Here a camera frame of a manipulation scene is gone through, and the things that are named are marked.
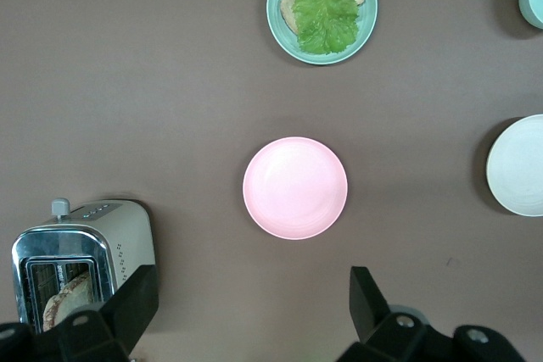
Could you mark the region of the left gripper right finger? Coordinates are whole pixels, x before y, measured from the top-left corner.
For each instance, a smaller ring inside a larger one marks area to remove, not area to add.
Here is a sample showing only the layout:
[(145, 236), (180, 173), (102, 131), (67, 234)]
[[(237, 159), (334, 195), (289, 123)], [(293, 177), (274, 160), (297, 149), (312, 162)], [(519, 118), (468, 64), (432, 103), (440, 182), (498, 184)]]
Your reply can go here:
[(457, 362), (452, 339), (416, 312), (392, 309), (366, 267), (350, 269), (349, 310), (359, 340), (337, 362)]

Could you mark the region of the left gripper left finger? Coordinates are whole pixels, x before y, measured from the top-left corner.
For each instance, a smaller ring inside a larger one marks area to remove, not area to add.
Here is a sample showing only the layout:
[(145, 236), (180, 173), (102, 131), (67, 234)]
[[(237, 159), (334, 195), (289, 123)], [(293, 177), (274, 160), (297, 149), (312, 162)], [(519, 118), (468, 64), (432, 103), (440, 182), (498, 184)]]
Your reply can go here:
[(159, 307), (155, 265), (141, 265), (107, 302), (78, 309), (57, 326), (60, 362), (131, 362)]

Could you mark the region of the pink shallow bowl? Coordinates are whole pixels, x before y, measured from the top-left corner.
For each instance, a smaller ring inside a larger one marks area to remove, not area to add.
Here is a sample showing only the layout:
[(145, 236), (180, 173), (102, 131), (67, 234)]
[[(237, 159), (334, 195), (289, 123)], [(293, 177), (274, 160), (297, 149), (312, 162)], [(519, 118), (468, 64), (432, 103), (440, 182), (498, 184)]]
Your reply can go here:
[(252, 220), (274, 237), (315, 237), (340, 217), (348, 179), (338, 156), (321, 142), (289, 136), (266, 144), (249, 161), (243, 198)]

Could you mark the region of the toast inside toaster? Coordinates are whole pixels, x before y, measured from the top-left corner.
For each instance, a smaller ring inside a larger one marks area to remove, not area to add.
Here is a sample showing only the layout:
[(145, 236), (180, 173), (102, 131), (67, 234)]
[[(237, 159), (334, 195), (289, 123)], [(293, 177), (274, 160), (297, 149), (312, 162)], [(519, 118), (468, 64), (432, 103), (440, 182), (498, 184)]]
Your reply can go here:
[(90, 274), (84, 272), (47, 301), (42, 315), (42, 330), (49, 331), (72, 311), (91, 304), (93, 300), (92, 280)]

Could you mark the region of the beige and chrome toaster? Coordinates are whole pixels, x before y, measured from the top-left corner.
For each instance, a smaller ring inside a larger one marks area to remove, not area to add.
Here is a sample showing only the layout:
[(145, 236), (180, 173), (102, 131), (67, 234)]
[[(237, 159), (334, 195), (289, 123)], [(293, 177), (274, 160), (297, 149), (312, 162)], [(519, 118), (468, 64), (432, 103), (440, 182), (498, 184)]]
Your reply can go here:
[(51, 219), (23, 231), (12, 247), (19, 319), (41, 333), (47, 301), (75, 277), (90, 274), (94, 300), (86, 306), (100, 305), (154, 262), (150, 218), (139, 203), (99, 200), (73, 209), (56, 198)]

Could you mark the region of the beige shallow bowl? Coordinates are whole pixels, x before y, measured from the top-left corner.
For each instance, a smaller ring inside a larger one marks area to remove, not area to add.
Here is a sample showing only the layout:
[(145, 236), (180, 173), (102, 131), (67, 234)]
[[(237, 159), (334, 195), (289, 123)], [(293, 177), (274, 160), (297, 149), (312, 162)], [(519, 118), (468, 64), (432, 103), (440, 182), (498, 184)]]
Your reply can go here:
[(496, 138), (487, 158), (486, 179), (504, 209), (543, 217), (543, 114), (517, 120)]

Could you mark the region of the green plate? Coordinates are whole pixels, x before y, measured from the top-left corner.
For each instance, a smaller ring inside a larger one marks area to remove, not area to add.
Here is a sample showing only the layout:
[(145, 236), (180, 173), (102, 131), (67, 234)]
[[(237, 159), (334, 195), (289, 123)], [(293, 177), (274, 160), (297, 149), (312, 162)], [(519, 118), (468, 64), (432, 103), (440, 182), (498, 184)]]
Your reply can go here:
[(281, 1), (266, 0), (266, 16), (270, 31), (279, 46), (287, 54), (307, 64), (336, 64), (352, 57), (370, 38), (378, 17), (378, 0), (364, 0), (358, 7), (356, 18), (358, 32), (355, 41), (340, 53), (311, 54), (299, 48), (297, 35), (288, 27), (281, 14)]

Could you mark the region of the green lettuce leaf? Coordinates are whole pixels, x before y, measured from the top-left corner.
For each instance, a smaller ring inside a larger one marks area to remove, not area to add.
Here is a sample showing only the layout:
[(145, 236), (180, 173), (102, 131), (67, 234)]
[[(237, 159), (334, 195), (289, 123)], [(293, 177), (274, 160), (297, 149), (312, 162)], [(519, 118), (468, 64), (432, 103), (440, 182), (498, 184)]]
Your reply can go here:
[(294, 0), (299, 48), (311, 54), (344, 51), (358, 32), (356, 0)]

